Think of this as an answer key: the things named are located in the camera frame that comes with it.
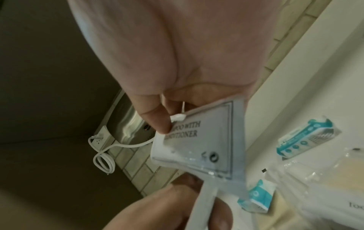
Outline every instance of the dark wall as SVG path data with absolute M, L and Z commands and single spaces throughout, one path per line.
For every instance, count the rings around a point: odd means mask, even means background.
M 0 143 L 91 134 L 119 89 L 66 0 L 5 0 Z
M 119 167 L 107 175 L 93 165 L 95 151 L 87 138 L 0 145 L 0 229 L 60 229 L 57 225 L 62 222 L 100 230 L 122 209 L 141 199 Z M 54 217 L 42 215 L 48 228 L 43 222 L 31 221 L 33 210 Z

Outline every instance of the coiled white cord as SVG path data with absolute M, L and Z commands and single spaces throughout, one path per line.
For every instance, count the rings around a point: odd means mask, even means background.
M 113 148 L 113 147 L 123 147 L 123 148 L 138 148 L 144 145 L 147 145 L 151 142 L 153 142 L 154 138 L 140 143 L 140 144 L 132 144 L 132 145 L 127 145 L 127 144 L 112 144 L 109 147 L 103 149 L 103 150 L 98 150 L 97 148 L 95 148 L 92 143 L 91 140 L 92 139 L 102 139 L 102 137 L 95 135 L 92 136 L 88 139 L 88 144 L 98 153 L 94 156 L 93 162 L 94 165 L 96 165 L 96 167 L 98 167 L 101 171 L 106 172 L 107 174 L 113 173 L 115 171 L 115 161 L 114 159 L 107 153 L 105 153 L 107 150 Z

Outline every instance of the human palm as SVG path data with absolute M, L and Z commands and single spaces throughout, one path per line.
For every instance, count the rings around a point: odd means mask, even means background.
M 161 133 L 182 102 L 190 109 L 234 94 L 249 98 L 279 2 L 69 0 L 96 55 Z

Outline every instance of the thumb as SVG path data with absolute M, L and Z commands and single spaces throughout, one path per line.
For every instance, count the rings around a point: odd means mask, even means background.
M 128 94 L 135 110 L 149 125 L 161 134 L 171 130 L 171 119 L 159 95 Z

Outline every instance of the electrical outlet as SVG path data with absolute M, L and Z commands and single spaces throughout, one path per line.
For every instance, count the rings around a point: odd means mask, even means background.
M 112 145 L 115 140 L 105 125 L 100 129 L 97 135 L 102 135 L 102 139 L 93 139 L 92 145 L 99 151 Z

